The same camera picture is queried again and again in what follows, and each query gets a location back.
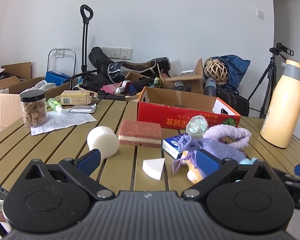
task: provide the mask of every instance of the clothing pile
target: clothing pile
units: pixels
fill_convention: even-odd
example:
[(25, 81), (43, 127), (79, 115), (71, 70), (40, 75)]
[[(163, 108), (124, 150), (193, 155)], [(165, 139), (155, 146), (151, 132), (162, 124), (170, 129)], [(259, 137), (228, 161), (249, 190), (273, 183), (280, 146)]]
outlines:
[[(1, 79), (5, 79), (5, 78), (8, 78), (8, 77), (13, 77), (13, 76), (15, 76), (15, 75), (13, 75), (13, 74), (10, 74), (10, 73), (7, 73), (7, 72), (0, 72), (0, 80)], [(26, 79), (24, 79), (24, 78), (20, 78), (20, 77), (18, 77), (17, 76), (17, 78), (20, 80), (20, 81), (24, 81), (24, 80), (26, 80)]]
[[(97, 92), (99, 96), (104, 97), (107, 95), (135, 96), (144, 87), (160, 87), (159, 71), (169, 75), (170, 70), (167, 57), (155, 58), (145, 63), (113, 62), (100, 47), (94, 47), (91, 50), (89, 60), (97, 69), (97, 74), (84, 74), (80, 88)], [(131, 79), (130, 73), (138, 77)]]
[(50, 89), (56, 88), (56, 84), (55, 83), (48, 83), (45, 80), (41, 80), (39, 83), (37, 83), (34, 87), (28, 88), (23, 92), (27, 92), (30, 90), (44, 90), (44, 91), (48, 91)]

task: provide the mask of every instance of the blue box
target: blue box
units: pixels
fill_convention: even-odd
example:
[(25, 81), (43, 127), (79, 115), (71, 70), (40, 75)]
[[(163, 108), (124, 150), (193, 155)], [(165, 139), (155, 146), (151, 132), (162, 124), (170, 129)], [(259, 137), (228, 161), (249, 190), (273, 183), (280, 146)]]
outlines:
[(46, 73), (46, 81), (48, 83), (55, 83), (57, 87), (69, 82), (70, 78), (68, 75), (56, 70), (50, 70)]
[(162, 141), (162, 149), (169, 153), (174, 159), (180, 159), (182, 152), (178, 151), (178, 141), (181, 139), (182, 134), (176, 135)]

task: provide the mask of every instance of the pink sponge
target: pink sponge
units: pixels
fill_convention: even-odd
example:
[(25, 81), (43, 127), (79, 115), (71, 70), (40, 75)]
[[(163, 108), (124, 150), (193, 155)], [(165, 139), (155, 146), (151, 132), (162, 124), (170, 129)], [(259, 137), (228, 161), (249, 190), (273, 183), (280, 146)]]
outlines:
[(160, 148), (161, 126), (153, 122), (124, 120), (119, 130), (119, 143)]

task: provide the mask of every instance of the wicker ball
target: wicker ball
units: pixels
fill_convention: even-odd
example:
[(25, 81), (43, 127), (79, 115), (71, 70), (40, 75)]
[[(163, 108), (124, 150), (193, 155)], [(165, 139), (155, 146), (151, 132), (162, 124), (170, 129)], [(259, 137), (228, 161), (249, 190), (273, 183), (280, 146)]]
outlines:
[(219, 59), (208, 58), (204, 63), (203, 72), (208, 78), (214, 78), (219, 85), (227, 83), (228, 70)]

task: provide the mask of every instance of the white cylindrical sponge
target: white cylindrical sponge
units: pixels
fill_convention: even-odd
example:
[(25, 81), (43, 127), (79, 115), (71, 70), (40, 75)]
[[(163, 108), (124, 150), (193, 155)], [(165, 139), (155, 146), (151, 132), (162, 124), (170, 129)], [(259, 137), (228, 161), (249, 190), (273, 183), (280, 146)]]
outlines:
[(114, 132), (106, 126), (93, 128), (87, 137), (89, 150), (98, 149), (101, 159), (113, 156), (119, 148), (119, 140)]

